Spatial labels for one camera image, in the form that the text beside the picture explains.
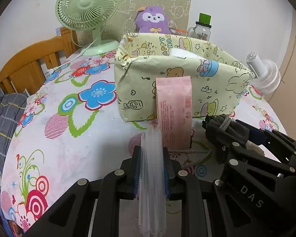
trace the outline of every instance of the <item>yellow bow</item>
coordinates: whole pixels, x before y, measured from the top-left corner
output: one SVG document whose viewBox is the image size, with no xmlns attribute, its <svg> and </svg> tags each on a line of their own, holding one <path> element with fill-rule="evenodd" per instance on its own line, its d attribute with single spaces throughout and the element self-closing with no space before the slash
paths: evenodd
<svg viewBox="0 0 296 237">
<path fill-rule="evenodd" d="M 158 34 L 158 31 L 161 31 L 162 29 L 161 28 L 151 28 L 150 31 L 154 31 L 155 34 Z"/>
</svg>

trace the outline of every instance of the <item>beige door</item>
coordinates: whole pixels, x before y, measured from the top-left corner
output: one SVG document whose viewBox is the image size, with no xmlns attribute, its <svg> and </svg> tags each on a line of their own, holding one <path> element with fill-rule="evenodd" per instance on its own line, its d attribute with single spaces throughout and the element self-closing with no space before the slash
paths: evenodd
<svg viewBox="0 0 296 237">
<path fill-rule="evenodd" d="M 296 42 L 286 72 L 269 104 L 277 114 L 287 134 L 296 140 Z"/>
</svg>

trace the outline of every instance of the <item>fan center cap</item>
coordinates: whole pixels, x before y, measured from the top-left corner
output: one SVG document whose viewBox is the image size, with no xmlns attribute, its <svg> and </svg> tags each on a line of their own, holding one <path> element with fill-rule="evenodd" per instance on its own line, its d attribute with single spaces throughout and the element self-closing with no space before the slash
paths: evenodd
<svg viewBox="0 0 296 237">
<path fill-rule="evenodd" d="M 81 7 L 88 7 L 91 4 L 91 0 L 80 0 Z"/>
</svg>

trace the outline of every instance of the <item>barcode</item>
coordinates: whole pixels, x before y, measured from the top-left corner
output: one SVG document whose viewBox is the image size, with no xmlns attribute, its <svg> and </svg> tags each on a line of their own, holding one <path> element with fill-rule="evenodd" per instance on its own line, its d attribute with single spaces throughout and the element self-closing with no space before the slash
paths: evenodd
<svg viewBox="0 0 296 237">
<path fill-rule="evenodd" d="M 185 97 L 185 107 L 186 108 L 190 108 L 191 107 L 191 103 L 192 103 L 191 97 L 190 96 Z"/>
</svg>

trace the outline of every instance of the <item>pink package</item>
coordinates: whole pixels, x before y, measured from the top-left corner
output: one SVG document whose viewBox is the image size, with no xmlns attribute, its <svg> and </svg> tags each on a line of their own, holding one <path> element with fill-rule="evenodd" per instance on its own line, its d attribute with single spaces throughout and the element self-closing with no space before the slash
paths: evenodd
<svg viewBox="0 0 296 237">
<path fill-rule="evenodd" d="M 190 148 L 192 129 L 191 77 L 156 78 L 157 118 L 162 145 L 170 150 Z"/>
</svg>

